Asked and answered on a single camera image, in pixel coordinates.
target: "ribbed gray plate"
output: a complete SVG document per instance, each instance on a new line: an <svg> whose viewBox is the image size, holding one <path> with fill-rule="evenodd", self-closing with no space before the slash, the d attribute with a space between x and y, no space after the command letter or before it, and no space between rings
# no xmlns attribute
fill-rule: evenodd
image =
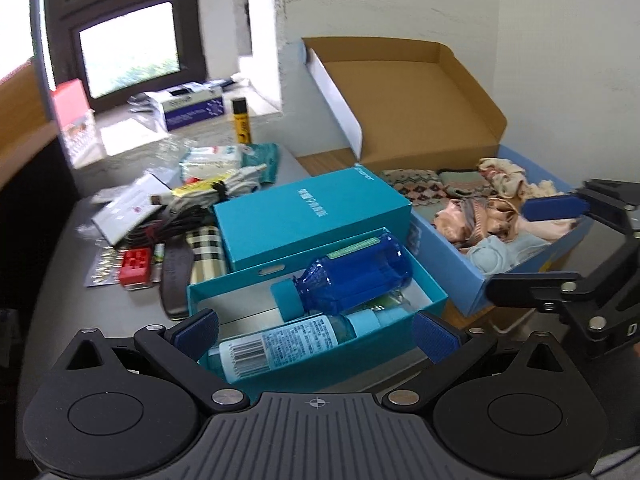
<svg viewBox="0 0 640 480"><path fill-rule="evenodd" d="M143 478L493 479L453 459L420 417L389 412L370 394L263 394L245 412L214 416L181 458Z"/></svg>

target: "crosshair symbol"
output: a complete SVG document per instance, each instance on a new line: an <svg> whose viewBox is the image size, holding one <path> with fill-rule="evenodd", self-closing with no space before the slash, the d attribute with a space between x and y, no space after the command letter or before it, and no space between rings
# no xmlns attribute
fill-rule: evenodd
<svg viewBox="0 0 640 480"><path fill-rule="evenodd" d="M313 406L316 410L318 410L319 408L322 408L325 404L328 404L328 402L324 399L321 399L320 397L316 397L315 399L311 399L308 402L305 402L305 404L308 404L309 406Z"/></svg>

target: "bottle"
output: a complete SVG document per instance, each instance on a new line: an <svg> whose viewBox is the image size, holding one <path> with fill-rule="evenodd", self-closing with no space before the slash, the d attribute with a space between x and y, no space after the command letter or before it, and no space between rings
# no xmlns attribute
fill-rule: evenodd
<svg viewBox="0 0 640 480"><path fill-rule="evenodd" d="M331 350L414 311L402 293L394 291L346 316L311 316L223 341L208 352L209 370L232 384Z"/></svg>
<svg viewBox="0 0 640 480"><path fill-rule="evenodd" d="M234 123L236 125L236 138L239 144L251 144L251 126L249 126L249 114L247 113L246 99L240 97L231 101L234 110Z"/></svg>
<svg viewBox="0 0 640 480"><path fill-rule="evenodd" d="M318 258L300 278L271 285L271 293L287 322L305 312L336 316L409 285L412 276L407 249L385 234Z"/></svg>

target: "window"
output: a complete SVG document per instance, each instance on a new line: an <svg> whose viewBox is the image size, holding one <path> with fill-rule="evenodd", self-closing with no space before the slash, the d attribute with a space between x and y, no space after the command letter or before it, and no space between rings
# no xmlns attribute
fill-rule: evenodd
<svg viewBox="0 0 640 480"><path fill-rule="evenodd" d="M45 0L55 82L79 78L97 112L207 77L198 0Z"/></svg>
<svg viewBox="0 0 640 480"><path fill-rule="evenodd" d="M0 79L33 57L29 0L0 0Z"/></svg>

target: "phone box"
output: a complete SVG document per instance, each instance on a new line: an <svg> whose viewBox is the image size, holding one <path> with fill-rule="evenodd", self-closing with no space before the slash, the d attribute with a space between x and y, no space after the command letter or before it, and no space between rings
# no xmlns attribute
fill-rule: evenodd
<svg viewBox="0 0 640 480"><path fill-rule="evenodd" d="M406 239L411 204L363 166L216 204L232 270L386 227Z"/></svg>
<svg viewBox="0 0 640 480"><path fill-rule="evenodd" d="M154 107L156 121L168 132L225 113L220 87L185 83L146 94Z"/></svg>
<svg viewBox="0 0 640 480"><path fill-rule="evenodd" d="M333 242L302 253L286 256L250 269L233 272L188 288L189 311L193 315L203 308L212 308L220 322L218 342L223 339L258 332L283 324L280 312L271 295L271 285L291 276L299 276L320 256L348 247L368 238L382 236L386 229ZM436 281L409 254L414 269L411 285L405 296L412 305L441 314L447 295ZM250 376L234 383L255 400L264 391L315 392L354 375L374 368L415 347L411 335L412 314L375 332L352 339L321 354L272 370ZM207 353L201 360L209 368Z"/></svg>
<svg viewBox="0 0 640 480"><path fill-rule="evenodd" d="M510 158L530 182L552 180L548 171L500 145L503 113L447 46L395 38L305 38L304 59L340 124L354 161L383 170L464 170L480 158ZM394 89L381 91L381 88ZM511 272L546 270L571 250L591 220ZM485 278L415 212L407 246L466 316L488 305Z"/></svg>

